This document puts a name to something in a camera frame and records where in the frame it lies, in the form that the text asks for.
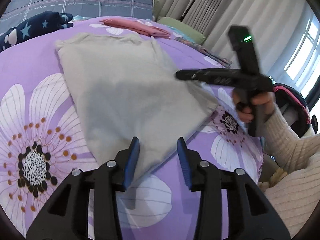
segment human hand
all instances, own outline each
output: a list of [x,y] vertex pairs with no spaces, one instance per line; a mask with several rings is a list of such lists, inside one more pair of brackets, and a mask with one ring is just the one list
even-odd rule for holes
[[[273,92],[264,92],[256,95],[251,99],[251,103],[253,105],[264,105],[264,114],[271,115],[275,110],[274,103],[275,95]],[[233,90],[232,91],[232,99],[235,106],[240,102],[239,95]],[[249,123],[253,120],[253,114],[251,114],[252,110],[250,107],[246,106],[242,109],[242,111],[237,110],[238,116],[242,122]]]

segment pink folded cloth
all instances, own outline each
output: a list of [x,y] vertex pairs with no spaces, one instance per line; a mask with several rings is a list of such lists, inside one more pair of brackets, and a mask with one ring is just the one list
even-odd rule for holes
[[171,33],[169,33],[166,30],[163,30],[154,26],[147,26],[140,22],[130,21],[123,18],[109,18],[106,20],[102,20],[100,22],[111,27],[124,28],[124,29],[137,32],[139,34],[143,34],[146,36],[153,36],[156,38],[169,39],[171,35]]

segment gray cloth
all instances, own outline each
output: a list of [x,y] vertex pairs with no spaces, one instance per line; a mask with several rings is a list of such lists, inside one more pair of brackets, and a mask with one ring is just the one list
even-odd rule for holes
[[170,57],[154,38],[79,33],[57,51],[88,148],[99,165],[137,136],[135,179],[152,171],[217,107],[199,85],[178,81]]

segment metal screw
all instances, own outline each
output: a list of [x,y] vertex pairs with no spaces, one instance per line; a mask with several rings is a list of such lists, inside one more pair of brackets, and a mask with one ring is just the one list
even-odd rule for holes
[[200,161],[200,166],[205,168],[205,167],[208,167],[209,166],[209,163],[207,161]]
[[79,170],[79,169],[74,169],[74,170],[72,171],[72,175],[73,175],[73,176],[78,176],[78,175],[80,175],[80,173],[81,173],[81,170]]
[[107,162],[107,166],[109,167],[109,168],[112,168],[112,167],[114,167],[114,166],[116,166],[117,165],[117,163],[115,162],[115,161],[108,161]]
[[245,171],[244,171],[243,169],[239,168],[239,169],[236,169],[236,174],[238,174],[238,175],[244,175],[244,174],[245,174]]

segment green cushion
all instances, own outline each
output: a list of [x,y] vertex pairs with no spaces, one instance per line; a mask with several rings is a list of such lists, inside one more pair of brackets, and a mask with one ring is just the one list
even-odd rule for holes
[[202,44],[205,41],[205,36],[203,36],[200,32],[176,19],[164,17],[157,22],[178,29],[179,31],[183,32],[185,35],[193,39],[197,44]]
[[153,3],[153,15],[154,15],[154,17],[156,19],[158,18],[161,9],[162,9],[161,2],[159,0],[154,0],[154,3]]

